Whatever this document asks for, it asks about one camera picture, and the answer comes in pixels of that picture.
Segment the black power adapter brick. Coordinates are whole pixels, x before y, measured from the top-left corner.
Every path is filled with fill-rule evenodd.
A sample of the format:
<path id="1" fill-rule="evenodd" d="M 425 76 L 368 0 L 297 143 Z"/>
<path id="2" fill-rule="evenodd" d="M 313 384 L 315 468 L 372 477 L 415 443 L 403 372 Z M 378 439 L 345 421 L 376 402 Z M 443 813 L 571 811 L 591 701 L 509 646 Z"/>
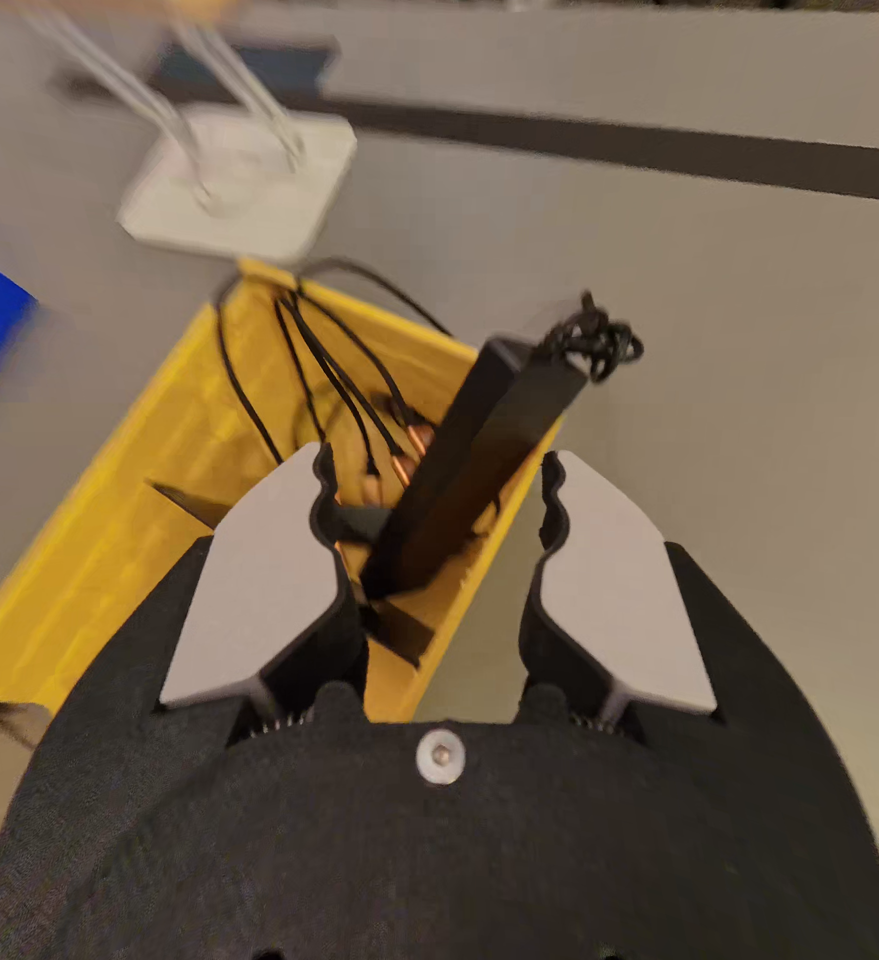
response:
<path id="1" fill-rule="evenodd" d="M 428 586 L 587 382 L 563 356 L 488 339 L 361 570 L 366 597 Z"/>

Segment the white stand base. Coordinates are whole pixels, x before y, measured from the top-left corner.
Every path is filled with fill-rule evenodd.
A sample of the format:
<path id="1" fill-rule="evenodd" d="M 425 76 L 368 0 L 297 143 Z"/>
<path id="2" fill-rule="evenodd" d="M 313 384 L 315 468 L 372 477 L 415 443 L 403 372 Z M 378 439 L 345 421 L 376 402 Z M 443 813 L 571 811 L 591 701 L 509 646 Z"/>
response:
<path id="1" fill-rule="evenodd" d="M 357 150 L 348 120 L 289 112 L 214 23 L 159 20 L 237 105 L 179 108 L 66 13 L 23 13 L 159 137 L 117 221 L 133 239 L 194 255 L 294 266 L 312 248 Z"/>

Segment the light wooden board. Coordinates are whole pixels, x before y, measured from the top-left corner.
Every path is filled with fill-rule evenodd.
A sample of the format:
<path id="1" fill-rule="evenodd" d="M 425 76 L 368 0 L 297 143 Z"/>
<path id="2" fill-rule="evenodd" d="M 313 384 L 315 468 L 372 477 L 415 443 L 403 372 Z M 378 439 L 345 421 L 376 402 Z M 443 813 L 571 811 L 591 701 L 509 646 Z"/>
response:
<path id="1" fill-rule="evenodd" d="M 66 14 L 81 18 L 111 15 L 214 23 L 242 1 L 0 1 L 0 14 Z"/>

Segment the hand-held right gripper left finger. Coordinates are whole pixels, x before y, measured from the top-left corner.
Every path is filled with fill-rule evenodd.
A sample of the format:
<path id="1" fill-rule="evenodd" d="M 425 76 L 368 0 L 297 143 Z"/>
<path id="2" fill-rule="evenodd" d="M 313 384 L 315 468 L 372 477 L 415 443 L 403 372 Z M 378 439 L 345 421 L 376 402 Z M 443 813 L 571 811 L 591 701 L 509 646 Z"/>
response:
<path id="1" fill-rule="evenodd" d="M 233 697 L 263 722 L 310 714 L 329 683 L 363 702 L 369 642 L 337 547 L 333 450 L 311 442 L 218 523 L 159 694 L 167 709 Z"/>

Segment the large yellow plastic bin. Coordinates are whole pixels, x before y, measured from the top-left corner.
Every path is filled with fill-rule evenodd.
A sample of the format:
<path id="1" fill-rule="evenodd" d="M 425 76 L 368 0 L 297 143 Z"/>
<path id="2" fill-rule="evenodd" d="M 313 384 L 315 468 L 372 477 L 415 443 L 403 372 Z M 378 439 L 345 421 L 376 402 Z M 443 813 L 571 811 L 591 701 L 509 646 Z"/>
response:
<path id="1" fill-rule="evenodd" d="M 224 307 L 235 374 L 283 457 L 316 438 L 273 309 L 286 271 L 240 261 Z M 305 280 L 378 355 L 411 407 L 438 422 L 477 349 L 359 298 Z M 502 493 L 498 516 L 426 588 L 396 598 L 430 632 L 412 665 L 373 643 L 364 708 L 374 722 L 413 719 L 516 519 L 561 417 Z M 151 482 L 225 506 L 276 467 L 224 369 L 213 306 L 186 333 L 0 587 L 0 703 L 55 715 L 107 642 L 193 543 L 210 531 Z"/>

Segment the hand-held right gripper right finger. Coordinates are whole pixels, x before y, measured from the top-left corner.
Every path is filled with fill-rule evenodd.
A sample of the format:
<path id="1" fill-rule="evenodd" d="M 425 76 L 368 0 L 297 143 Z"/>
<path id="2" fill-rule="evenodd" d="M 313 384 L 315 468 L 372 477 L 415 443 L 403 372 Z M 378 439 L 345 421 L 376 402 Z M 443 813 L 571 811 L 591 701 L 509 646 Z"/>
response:
<path id="1" fill-rule="evenodd" d="M 619 722 L 635 704 L 709 716 L 718 707 L 662 533 L 570 451 L 546 455 L 542 555 L 518 647 L 529 685 L 574 718 Z"/>

